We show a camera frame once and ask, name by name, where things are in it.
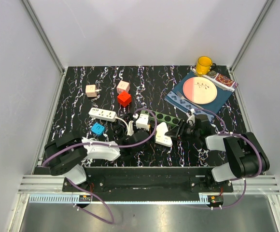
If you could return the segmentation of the white triangular power strip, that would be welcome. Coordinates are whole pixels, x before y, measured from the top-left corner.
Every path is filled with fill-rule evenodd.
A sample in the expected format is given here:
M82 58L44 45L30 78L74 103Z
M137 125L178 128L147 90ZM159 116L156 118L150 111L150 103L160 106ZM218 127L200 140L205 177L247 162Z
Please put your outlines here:
M158 124L155 133L155 143L166 147L172 147L172 139L166 136L166 132L168 132L167 124L165 122Z

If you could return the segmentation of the green power strip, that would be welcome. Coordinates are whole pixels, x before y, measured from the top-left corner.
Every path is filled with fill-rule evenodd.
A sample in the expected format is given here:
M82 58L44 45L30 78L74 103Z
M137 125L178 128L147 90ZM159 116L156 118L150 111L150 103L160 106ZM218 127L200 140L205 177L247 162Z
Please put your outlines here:
M154 122L154 117L147 110L142 110L140 113L147 115L149 117L149 122ZM152 113L155 115L158 124L165 122L170 128L177 126L181 120L180 118L166 115L157 111L152 111Z

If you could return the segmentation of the red cube socket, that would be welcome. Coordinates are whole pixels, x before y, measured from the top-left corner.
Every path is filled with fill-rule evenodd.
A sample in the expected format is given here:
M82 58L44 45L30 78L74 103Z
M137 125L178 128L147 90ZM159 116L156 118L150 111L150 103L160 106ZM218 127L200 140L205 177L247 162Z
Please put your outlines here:
M121 106L127 107L132 102L132 97L129 93L123 91L117 96L117 101Z

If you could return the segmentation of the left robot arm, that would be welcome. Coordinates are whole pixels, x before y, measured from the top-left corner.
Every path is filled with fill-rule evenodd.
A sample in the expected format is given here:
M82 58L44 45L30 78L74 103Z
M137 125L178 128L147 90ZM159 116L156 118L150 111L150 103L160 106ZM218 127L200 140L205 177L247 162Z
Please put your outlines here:
M134 153L143 150L149 144L149 133L139 130L133 135L121 139L102 142L81 137L77 132L70 132L49 142L44 147L45 161L42 167L48 168L50 175L62 175L73 182L79 191L89 188L90 180L82 166L82 161L127 160Z

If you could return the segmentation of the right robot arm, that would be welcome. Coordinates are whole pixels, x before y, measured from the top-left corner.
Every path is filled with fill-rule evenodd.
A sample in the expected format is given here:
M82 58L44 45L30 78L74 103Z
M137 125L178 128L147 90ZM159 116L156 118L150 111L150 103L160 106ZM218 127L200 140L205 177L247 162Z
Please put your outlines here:
M165 135L178 141L198 141L206 150L226 153L228 162L214 167L205 179L206 189L212 192L224 181L256 177L270 168L269 159L252 132L215 134L207 115L182 119Z

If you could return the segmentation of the blue plug adapter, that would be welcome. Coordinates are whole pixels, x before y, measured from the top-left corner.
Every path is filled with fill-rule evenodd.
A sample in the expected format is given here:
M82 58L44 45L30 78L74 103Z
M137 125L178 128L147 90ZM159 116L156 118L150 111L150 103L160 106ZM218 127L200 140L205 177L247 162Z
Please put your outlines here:
M104 131L105 127L97 122L91 128L91 132L98 136L102 135Z

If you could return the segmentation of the silver fork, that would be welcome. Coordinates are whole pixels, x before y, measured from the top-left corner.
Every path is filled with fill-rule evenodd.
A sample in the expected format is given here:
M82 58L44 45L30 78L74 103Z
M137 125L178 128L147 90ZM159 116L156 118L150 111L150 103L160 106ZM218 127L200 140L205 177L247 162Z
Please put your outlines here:
M197 105L196 103L194 103L194 102L188 100L187 98L185 98L179 91L176 92L176 95L177 95L178 97L180 97L181 99L186 100L186 101L188 101L189 103L191 103L192 105L196 106L198 109L201 109L201 110L204 109L203 107L201 107L201 106Z

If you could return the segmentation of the blue placemat cloth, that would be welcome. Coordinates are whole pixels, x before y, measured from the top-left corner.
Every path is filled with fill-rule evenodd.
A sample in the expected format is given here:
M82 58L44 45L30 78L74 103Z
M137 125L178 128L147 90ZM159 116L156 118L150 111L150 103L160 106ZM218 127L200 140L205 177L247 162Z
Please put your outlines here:
M193 109L195 109L196 114L207 114L209 120L212 120L214 118L214 115L210 114L209 112L206 112L206 111L204 112L203 110L198 109L196 106L192 105L191 103L189 103L186 100L181 99L180 97L178 97L176 95L177 91L179 91L182 95L184 95L183 90L182 90L183 84L186 80L188 80L189 78L192 78L192 77L197 77L197 76L195 76L195 74L193 72L189 72L174 87L174 89L166 95L165 100L185 113L187 113L190 109L193 108ZM216 87L217 87L217 97L215 98L215 100L213 102L208 103L208 104L198 104L199 106L203 107L205 110L213 112L215 114L217 114L220 111L222 106L226 103L228 98L232 95L231 91L222 90L218 86L216 86Z

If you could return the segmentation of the white rectangular power strip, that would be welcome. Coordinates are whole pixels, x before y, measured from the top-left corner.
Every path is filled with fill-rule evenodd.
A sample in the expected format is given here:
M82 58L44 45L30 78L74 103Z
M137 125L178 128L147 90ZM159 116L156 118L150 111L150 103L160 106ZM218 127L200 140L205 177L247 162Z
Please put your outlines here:
M89 116L109 122L114 122L117 119L117 114L115 111L104 110L100 108L91 108L89 111Z

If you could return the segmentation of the pink cream plate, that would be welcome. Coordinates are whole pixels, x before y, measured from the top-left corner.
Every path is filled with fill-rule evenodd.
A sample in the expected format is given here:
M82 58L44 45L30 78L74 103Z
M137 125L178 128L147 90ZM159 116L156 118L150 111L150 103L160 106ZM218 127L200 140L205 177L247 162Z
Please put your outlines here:
M186 99L196 104L208 104L217 97L217 87L204 77L192 77L182 87Z

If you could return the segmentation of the pink cube socket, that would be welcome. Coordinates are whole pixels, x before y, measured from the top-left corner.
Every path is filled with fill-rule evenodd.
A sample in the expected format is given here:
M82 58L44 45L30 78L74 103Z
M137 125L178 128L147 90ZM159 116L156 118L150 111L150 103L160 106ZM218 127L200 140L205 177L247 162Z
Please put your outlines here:
M116 87L117 93L121 94L122 92L129 92L130 90L130 83L126 81L120 81Z

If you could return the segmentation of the beige cube socket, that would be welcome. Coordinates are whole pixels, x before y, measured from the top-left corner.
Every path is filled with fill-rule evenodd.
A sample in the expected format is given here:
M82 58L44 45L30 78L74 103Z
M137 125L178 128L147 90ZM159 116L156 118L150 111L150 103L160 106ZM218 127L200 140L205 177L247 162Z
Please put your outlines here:
M99 92L100 92L100 89L97 89L96 85L86 85L86 87L85 87L86 96L89 98L96 97Z

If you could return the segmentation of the yellow mug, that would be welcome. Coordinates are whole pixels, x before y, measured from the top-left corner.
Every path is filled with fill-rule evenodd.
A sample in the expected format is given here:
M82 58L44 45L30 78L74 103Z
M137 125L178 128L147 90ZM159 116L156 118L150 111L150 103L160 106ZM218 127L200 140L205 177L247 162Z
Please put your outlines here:
M206 75L210 71L216 68L216 64L213 63L211 58L207 56L199 57L196 64L196 73L200 75Z

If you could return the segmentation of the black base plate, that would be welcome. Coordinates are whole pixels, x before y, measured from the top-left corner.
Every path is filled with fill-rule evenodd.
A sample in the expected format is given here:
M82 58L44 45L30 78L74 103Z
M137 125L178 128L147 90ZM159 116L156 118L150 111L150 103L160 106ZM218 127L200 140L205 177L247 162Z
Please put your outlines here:
M80 184L108 202L198 201L199 193L232 193L228 181L217 183L210 167L88 167Z

